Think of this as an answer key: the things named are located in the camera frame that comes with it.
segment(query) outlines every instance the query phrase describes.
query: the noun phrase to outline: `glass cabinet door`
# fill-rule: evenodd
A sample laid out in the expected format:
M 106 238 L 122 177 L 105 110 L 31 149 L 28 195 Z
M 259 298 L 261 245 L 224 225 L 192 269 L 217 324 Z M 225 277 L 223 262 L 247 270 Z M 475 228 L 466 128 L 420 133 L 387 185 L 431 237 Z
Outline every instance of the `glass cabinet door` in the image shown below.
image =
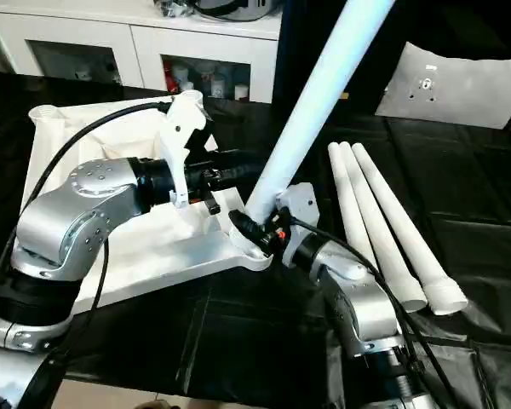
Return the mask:
M 128 25 L 0 13 L 0 41 L 19 74 L 144 86 Z
M 278 41 L 132 27 L 146 88 L 270 103 Z

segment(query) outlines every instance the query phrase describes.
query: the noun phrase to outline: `black tablecloth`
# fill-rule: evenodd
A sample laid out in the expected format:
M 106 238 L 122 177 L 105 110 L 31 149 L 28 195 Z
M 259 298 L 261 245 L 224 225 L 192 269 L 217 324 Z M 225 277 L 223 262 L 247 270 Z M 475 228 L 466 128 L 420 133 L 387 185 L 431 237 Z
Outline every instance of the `black tablecloth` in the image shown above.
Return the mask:
M 0 250 L 19 211 L 31 107 L 157 94 L 0 74 Z M 206 106 L 222 148 L 270 153 L 284 125 L 262 104 Z M 469 307 L 451 317 L 413 314 L 462 402 L 511 408 L 511 133 L 351 116 L 338 106 L 296 181 L 313 183 L 319 226 L 343 236 L 327 158 L 331 141 L 366 145 L 468 296 Z M 240 190 L 246 197 L 250 187 Z M 277 263 L 260 273 L 235 268 L 99 309 L 69 377 L 254 406 L 323 407 L 324 316 L 323 299 L 302 272 Z

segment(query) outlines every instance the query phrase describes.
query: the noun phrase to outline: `black cable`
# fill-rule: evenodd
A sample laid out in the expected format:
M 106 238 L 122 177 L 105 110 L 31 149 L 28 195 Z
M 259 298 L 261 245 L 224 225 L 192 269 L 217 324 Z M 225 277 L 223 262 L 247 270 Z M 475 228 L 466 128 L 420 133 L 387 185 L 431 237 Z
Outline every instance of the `black cable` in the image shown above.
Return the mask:
M 310 230 L 313 233 L 316 233 L 322 237 L 325 237 L 331 241 L 336 242 L 338 245 L 344 247 L 346 250 L 350 251 L 353 255 L 355 255 L 359 261 L 367 267 L 370 272 L 375 276 L 377 283 L 382 287 L 382 289 L 387 293 L 387 295 L 390 297 L 390 300 L 392 301 L 392 304 L 394 306 L 394 309 L 396 309 L 396 313 L 398 314 L 398 322 L 401 325 L 402 331 L 404 332 L 404 338 L 405 343 L 407 345 L 407 349 L 409 350 L 409 354 L 411 354 L 412 350 L 412 356 L 416 357 L 416 351 L 414 349 L 414 345 L 412 345 L 412 341 L 409 340 L 408 334 L 406 330 L 404 330 L 404 326 L 402 325 L 402 321 L 405 321 L 406 324 L 412 329 L 413 334 L 415 335 L 416 340 L 421 344 L 422 349 L 424 349 L 424 352 L 428 356 L 430 362 L 432 363 L 433 368 L 435 368 L 435 371 L 437 372 L 437 375 L 439 377 L 439 380 L 442 382 L 443 386 L 445 387 L 445 390 L 451 397 L 451 401 L 453 405 L 456 407 L 461 407 L 459 404 L 459 401 L 456 397 L 456 394 L 454 393 L 454 389 L 452 388 L 451 383 L 449 382 L 449 379 L 445 375 L 445 372 L 443 371 L 443 368 L 441 367 L 440 363 L 437 361 L 437 358 L 435 358 L 435 355 L 433 354 L 432 349 L 429 347 L 428 343 L 426 342 L 426 339 L 424 336 L 420 333 L 418 330 L 418 326 L 416 322 L 407 314 L 401 303 L 398 301 L 398 299 L 395 297 L 395 295 L 390 290 L 390 287 L 388 287 L 388 284 L 384 280 L 384 276 L 382 273 L 376 269 L 376 267 L 369 261 L 367 258 L 364 257 L 359 251 L 354 249 L 350 244 L 348 244 L 346 241 L 341 240 L 334 236 L 331 233 L 328 233 L 324 230 L 321 230 L 319 228 L 316 228 L 308 223 L 305 223 L 303 220 L 299 220 L 295 217 L 291 217 L 290 222 L 292 224 L 296 224 L 298 226 L 301 226 L 302 228 L 305 228 L 306 230 Z
M 62 353 L 62 360 L 64 363 L 67 363 L 70 359 L 70 354 L 72 353 L 72 349 L 82 340 L 83 336 L 89 329 L 93 318 L 95 317 L 95 312 L 97 307 L 99 306 L 100 296 L 102 295 L 102 289 L 104 288 L 104 280 L 106 279 L 106 272 L 108 270 L 108 261 L 110 258 L 110 245 L 108 244 L 108 239 L 104 242 L 104 261 L 102 262 L 102 272 L 100 273 L 99 284 L 96 288 L 95 299 L 91 304 L 91 308 L 89 309 L 87 316 L 85 317 L 85 321 L 82 323 L 81 328 L 78 330 L 78 334 L 76 337 L 71 338 L 69 344 L 66 345 L 65 351 Z
M 420 379 L 420 382 L 422 383 L 422 385 L 424 385 L 424 388 L 426 388 L 426 390 L 429 392 L 429 394 L 432 395 L 433 400 L 435 400 L 435 404 L 437 405 L 437 407 L 444 407 L 444 409 L 446 409 L 446 407 L 447 407 L 446 404 L 441 400 L 441 398 L 439 397 L 437 392 L 435 392 L 435 390 L 433 389 L 430 382 L 426 379 L 426 377 L 424 377 L 424 375 L 422 374 L 419 377 L 419 379 Z
M 70 138 L 59 151 L 55 154 L 55 156 L 51 159 L 48 166 L 43 171 L 40 178 L 37 180 L 36 185 L 34 186 L 34 189 L 32 190 L 31 195 L 28 197 L 28 200 L 26 201 L 25 207 L 23 207 L 23 210 L 21 213 L 26 209 L 26 207 L 40 194 L 42 191 L 43 185 L 48 180 L 49 175 L 51 175 L 51 172 L 55 168 L 55 166 L 59 163 L 59 161 L 62 159 L 63 156 L 68 152 L 68 150 L 74 146 L 76 142 L 78 142 L 80 139 L 82 139 L 84 136 L 86 136 L 89 132 L 92 132 L 93 130 L 99 128 L 103 124 L 106 124 L 110 121 L 113 121 L 113 119 L 123 117 L 125 115 L 128 115 L 133 112 L 139 112 L 146 109 L 158 109 L 161 112 L 167 112 L 170 104 L 166 102 L 148 102 L 146 104 L 140 104 L 135 105 L 133 107 L 126 107 L 124 109 L 120 109 L 119 111 L 110 113 L 106 115 L 105 117 L 102 117 L 100 119 L 97 119 L 92 124 L 87 125 L 85 128 L 81 129 L 76 133 L 72 138 Z M 0 271 L 3 271 L 3 266 L 8 259 L 9 251 L 11 250 L 13 244 L 15 241 L 15 228 L 12 230 L 12 232 L 8 236 L 8 241 L 6 242 L 6 245 L 3 248 L 2 254 L 0 255 Z

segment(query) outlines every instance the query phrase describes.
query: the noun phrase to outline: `white tray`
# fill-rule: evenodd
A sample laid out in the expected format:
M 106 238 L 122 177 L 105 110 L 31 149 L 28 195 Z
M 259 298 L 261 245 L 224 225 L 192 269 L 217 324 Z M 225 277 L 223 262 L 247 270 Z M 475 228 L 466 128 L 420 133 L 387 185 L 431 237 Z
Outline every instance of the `white tray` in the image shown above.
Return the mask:
M 23 204 L 53 155 L 85 125 L 119 109 L 169 97 L 120 101 L 78 107 L 42 106 L 29 116 L 36 124 L 32 154 L 26 176 Z M 78 164 L 95 158 L 157 158 L 158 131 L 165 116 L 156 111 L 136 112 L 116 119 L 86 135 L 60 161 L 42 193 L 60 186 Z M 244 254 L 229 241 L 231 222 L 227 213 L 243 209 L 236 188 L 215 193 L 221 206 L 211 216 L 204 203 L 176 209 L 172 204 L 155 206 L 150 213 L 118 227 L 110 236 L 110 260 L 99 306 L 138 296 L 235 266 L 262 270 L 270 260 Z M 74 313 L 90 308 L 102 268 L 100 251 L 83 281 Z

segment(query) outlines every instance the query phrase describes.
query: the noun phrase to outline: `white pipe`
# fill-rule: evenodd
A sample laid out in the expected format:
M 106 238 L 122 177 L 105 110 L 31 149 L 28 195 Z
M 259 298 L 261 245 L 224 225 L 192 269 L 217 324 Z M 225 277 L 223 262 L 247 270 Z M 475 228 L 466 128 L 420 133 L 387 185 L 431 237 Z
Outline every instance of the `white pipe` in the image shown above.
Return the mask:
M 290 184 L 393 3 L 347 1 L 250 195 L 246 210 L 255 222 L 264 223 L 274 210 L 277 196 Z
M 407 312 L 418 311 L 426 307 L 428 300 L 418 281 L 409 273 L 405 260 L 393 239 L 386 220 L 369 189 L 364 174 L 346 142 L 341 143 L 342 160 L 347 168 L 365 228 L 375 249 L 384 279 L 390 290 L 401 302 Z
M 436 315 L 453 314 L 466 308 L 468 299 L 460 286 L 445 273 L 365 148 L 357 143 L 353 146 L 353 152 L 379 205 L 422 282 L 430 308 Z
M 333 170 L 333 179 L 339 198 L 339 207 L 341 208 L 342 225 L 344 233 L 347 236 L 348 243 L 359 251 L 367 260 L 376 266 L 375 255 L 371 248 L 369 236 L 365 230 L 364 221 L 359 212 L 358 202 L 354 196 L 354 190 L 347 168 L 342 161 L 341 149 L 339 144 L 332 142 L 328 145 L 327 151 L 330 154 L 331 169 Z

